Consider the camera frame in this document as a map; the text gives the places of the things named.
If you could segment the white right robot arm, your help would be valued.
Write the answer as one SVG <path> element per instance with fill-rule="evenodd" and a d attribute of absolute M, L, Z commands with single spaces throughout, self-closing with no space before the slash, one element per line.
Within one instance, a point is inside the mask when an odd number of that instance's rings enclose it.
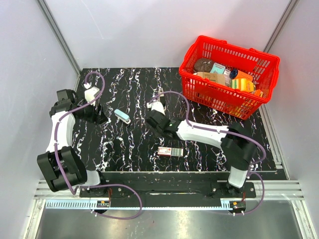
<path fill-rule="evenodd" d="M 146 122 L 161 137 L 196 141 L 221 149 L 230 166 L 227 193 L 238 197 L 244 192 L 246 175 L 257 146 L 251 138 L 244 135 L 245 129 L 241 125 L 234 123 L 231 126 L 213 126 L 192 121 L 187 123 L 185 119 L 170 120 L 156 110 L 149 112 Z"/>

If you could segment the beige and black stapler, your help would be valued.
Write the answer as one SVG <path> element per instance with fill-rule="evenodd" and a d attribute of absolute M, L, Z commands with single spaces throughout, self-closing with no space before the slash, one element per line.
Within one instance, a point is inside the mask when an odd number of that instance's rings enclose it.
<path fill-rule="evenodd" d="M 163 94 L 163 88 L 159 88 L 158 93 L 159 95 L 159 101 L 161 102 L 161 104 L 163 105 L 163 107 L 165 107 L 165 96 Z"/>

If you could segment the light blue stapler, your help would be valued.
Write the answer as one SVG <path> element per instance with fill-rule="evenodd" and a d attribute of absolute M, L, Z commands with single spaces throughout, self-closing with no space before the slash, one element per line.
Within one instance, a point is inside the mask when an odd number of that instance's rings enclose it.
<path fill-rule="evenodd" d="M 114 114 L 115 116 L 120 119 L 122 122 L 124 122 L 125 124 L 130 124 L 131 119 L 130 117 L 123 111 L 116 109 L 114 110 Z"/>

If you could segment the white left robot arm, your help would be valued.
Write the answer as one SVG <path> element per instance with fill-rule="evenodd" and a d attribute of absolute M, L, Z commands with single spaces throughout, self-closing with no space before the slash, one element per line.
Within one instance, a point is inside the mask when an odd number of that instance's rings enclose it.
<path fill-rule="evenodd" d="M 107 120 L 100 104 L 93 102 L 85 106 L 99 94 L 97 87 L 87 89 L 83 98 L 79 98 L 74 90 L 57 91 L 58 101 L 49 112 L 52 120 L 50 142 L 45 153 L 37 157 L 37 164 L 52 192 L 67 190 L 65 179 L 68 179 L 71 187 L 91 186 L 91 192 L 97 197 L 107 194 L 108 185 L 101 180 L 101 173 L 87 170 L 72 147 L 76 120 L 96 125 Z"/>

